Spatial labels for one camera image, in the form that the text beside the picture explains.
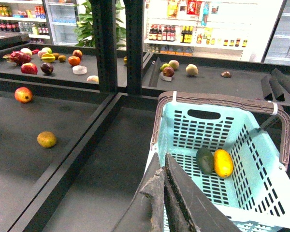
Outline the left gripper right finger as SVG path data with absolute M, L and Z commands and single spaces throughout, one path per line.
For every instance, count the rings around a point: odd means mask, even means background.
M 164 203 L 171 232 L 238 232 L 186 174 L 171 154 L 165 155 Z

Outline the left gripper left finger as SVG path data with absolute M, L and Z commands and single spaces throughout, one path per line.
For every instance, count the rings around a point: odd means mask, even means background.
M 165 171 L 159 161 L 154 153 L 130 205 L 112 231 L 163 231 Z

